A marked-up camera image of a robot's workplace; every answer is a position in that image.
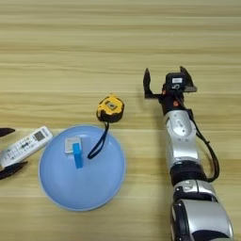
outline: blue bowl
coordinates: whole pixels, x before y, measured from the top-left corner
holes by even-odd
[[[126,161],[119,142],[107,135],[102,151],[89,160],[88,153],[104,130],[95,126],[75,126],[58,134],[47,145],[40,159],[42,189],[58,206],[87,211],[110,201],[124,180]],[[83,164],[77,169],[72,154],[65,153],[65,139],[81,137]]]

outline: wooden table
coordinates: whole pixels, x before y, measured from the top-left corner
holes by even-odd
[[[86,213],[59,209],[41,192],[38,152],[0,182],[1,240],[169,240],[171,184],[161,106],[143,99],[183,65],[198,93],[185,98],[217,151],[214,186],[241,240],[241,2],[239,0],[0,0],[0,126],[16,128],[1,149],[42,125],[54,133],[102,126],[97,104],[115,92],[126,103],[111,126],[127,157],[114,200]],[[201,144],[201,158],[210,174]]]

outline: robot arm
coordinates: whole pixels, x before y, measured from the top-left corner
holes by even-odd
[[[233,240],[232,224],[210,184],[218,173],[213,179],[206,177],[196,147],[199,130],[183,105],[183,93],[197,91],[191,76],[183,67],[180,72],[169,73],[162,94],[153,94],[150,82],[147,70],[144,76],[145,97],[158,99],[165,117],[167,165],[173,185],[172,240]]]

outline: black cable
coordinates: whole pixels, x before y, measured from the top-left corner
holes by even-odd
[[[104,146],[105,140],[106,140],[106,136],[109,130],[109,122],[104,123],[105,126],[105,130],[104,133],[102,134],[101,138],[98,140],[98,142],[95,144],[95,146],[93,147],[93,149],[89,152],[88,154],[88,159],[92,159],[94,158],[97,154],[99,154]]]
[[[187,112],[189,118],[193,121],[195,127],[196,127],[196,135],[199,139],[201,139],[204,144],[206,145],[209,153],[211,154],[211,157],[212,157],[212,160],[213,160],[213,165],[214,165],[214,175],[213,177],[210,177],[210,178],[207,178],[207,181],[209,183],[212,183],[215,179],[218,178],[219,174],[220,174],[220,166],[219,166],[219,162],[218,162],[218,159],[217,159],[217,156],[213,150],[213,148],[210,146],[210,141],[206,140],[206,138],[203,136],[203,134],[201,133],[197,123],[195,122],[194,120],[194,117],[193,115],[191,114],[190,111],[188,111],[188,109],[186,109],[184,103],[182,102],[181,99],[179,99],[177,96],[175,96],[177,102],[179,103],[179,105]]]

